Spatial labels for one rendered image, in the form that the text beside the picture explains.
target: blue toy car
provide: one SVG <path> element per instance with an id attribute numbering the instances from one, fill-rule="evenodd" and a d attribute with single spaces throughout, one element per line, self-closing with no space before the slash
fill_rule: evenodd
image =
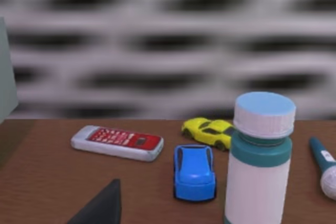
<path id="1" fill-rule="evenodd" d="M 178 145 L 174 151 L 174 197 L 189 201 L 216 197 L 213 153 L 209 146 Z"/>

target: black and white background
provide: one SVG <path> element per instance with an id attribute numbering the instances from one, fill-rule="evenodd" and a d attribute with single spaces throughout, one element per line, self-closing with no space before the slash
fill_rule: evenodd
<path id="1" fill-rule="evenodd" d="M 336 116 L 336 0 L 0 0 L 12 118 L 231 118 L 279 92 Z"/>

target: white label on teal handle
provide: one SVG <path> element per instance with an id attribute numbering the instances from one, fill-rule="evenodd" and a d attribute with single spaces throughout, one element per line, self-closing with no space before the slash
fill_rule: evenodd
<path id="1" fill-rule="evenodd" d="M 331 156 L 331 154 L 327 151 L 321 151 L 321 154 L 325 158 L 326 161 L 328 162 L 336 162 L 335 159 Z"/>

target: toy phone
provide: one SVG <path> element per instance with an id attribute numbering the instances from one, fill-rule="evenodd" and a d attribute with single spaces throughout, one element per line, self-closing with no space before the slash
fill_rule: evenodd
<path id="1" fill-rule="evenodd" d="M 87 125 L 71 139 L 75 149 L 151 162 L 163 148 L 160 136 Z"/>

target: bottle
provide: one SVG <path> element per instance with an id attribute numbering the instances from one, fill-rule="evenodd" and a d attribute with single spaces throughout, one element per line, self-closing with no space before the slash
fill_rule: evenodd
<path id="1" fill-rule="evenodd" d="M 295 104 L 270 92 L 236 99 L 225 224 L 280 224 L 285 204 Z"/>

